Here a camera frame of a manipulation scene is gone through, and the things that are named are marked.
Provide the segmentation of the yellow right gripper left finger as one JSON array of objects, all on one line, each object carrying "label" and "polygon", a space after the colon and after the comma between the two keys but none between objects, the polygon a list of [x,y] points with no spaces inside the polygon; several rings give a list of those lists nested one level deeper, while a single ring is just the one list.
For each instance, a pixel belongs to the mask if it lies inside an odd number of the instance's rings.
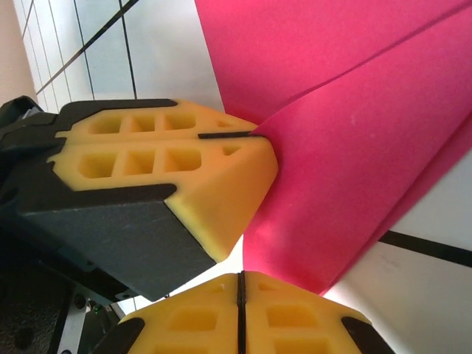
[{"label": "yellow right gripper left finger", "polygon": [[238,275],[224,274],[128,314],[92,354],[239,354]]}]

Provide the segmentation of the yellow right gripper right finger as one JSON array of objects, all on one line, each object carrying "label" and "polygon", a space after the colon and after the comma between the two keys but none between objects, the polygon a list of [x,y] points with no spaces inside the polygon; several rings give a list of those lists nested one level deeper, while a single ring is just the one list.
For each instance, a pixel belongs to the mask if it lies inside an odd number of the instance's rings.
[{"label": "yellow right gripper right finger", "polygon": [[391,354],[362,313],[256,271],[244,271],[244,354]]}]

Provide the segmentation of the pink paper sheet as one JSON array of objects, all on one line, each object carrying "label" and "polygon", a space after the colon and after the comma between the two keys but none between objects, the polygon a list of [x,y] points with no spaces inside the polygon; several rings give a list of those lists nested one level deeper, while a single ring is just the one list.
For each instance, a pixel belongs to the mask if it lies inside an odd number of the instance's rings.
[{"label": "pink paper sheet", "polygon": [[195,0],[279,172],[243,266],[324,293],[472,148],[472,0]]}]

